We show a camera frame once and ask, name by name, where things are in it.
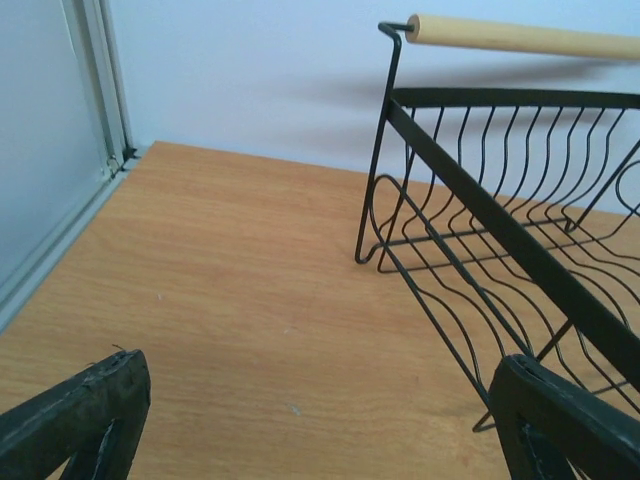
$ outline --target wooden handle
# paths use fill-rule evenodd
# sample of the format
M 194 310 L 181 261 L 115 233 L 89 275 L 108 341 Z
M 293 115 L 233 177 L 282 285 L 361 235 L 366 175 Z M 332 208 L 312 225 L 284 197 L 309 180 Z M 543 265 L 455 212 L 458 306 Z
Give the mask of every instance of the wooden handle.
M 509 52 L 640 60 L 640 38 L 527 27 L 434 15 L 412 15 L 411 43 Z

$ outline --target black plastic piece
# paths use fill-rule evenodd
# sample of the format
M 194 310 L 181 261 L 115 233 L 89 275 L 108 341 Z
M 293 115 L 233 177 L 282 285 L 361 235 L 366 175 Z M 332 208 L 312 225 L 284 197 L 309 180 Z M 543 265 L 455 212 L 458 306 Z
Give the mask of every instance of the black plastic piece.
M 0 478 L 127 478 L 151 380 L 140 350 L 121 351 L 0 416 Z

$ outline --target dish rack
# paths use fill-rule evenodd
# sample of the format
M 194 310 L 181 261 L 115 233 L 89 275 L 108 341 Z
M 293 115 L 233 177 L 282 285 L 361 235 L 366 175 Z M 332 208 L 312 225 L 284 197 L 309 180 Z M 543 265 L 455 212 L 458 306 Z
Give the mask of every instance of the dish rack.
M 397 88 L 399 32 L 424 27 L 379 25 L 394 48 L 356 261 L 379 254 L 378 271 L 404 279 L 487 408 L 474 432 L 493 426 L 489 383 L 510 354 L 640 417 L 640 141 L 623 126 L 640 96 Z M 378 172 L 387 124 L 405 143 L 401 178 Z M 604 200 L 621 213 L 597 211 Z

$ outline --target wire basket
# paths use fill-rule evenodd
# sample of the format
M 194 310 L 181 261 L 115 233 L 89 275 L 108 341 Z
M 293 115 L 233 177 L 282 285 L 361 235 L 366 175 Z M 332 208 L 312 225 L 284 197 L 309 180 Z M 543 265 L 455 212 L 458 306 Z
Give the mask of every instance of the wire basket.
M 380 25 L 395 48 L 356 261 L 379 253 L 404 278 L 487 408 L 520 353 L 640 417 L 640 141 L 625 127 L 640 96 L 394 88 L 402 28 Z M 400 179 L 377 172 L 386 124 L 406 143 Z

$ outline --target white wall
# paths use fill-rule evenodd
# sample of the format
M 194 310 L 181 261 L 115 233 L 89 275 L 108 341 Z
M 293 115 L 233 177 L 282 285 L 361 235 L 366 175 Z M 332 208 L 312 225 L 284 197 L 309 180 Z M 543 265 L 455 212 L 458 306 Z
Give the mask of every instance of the white wall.
M 588 8 L 583 0 L 112 0 L 111 8 L 138 145 L 166 140 L 354 170 L 368 168 L 391 50 L 379 21 L 424 12 L 637 34 L 640 18 L 633 0 Z M 399 83 L 639 92 L 639 73 L 409 45 Z M 401 155 L 387 141 L 384 168 L 401 172 Z
M 11 274 L 96 191 L 97 145 L 62 4 L 0 0 L 0 304 Z

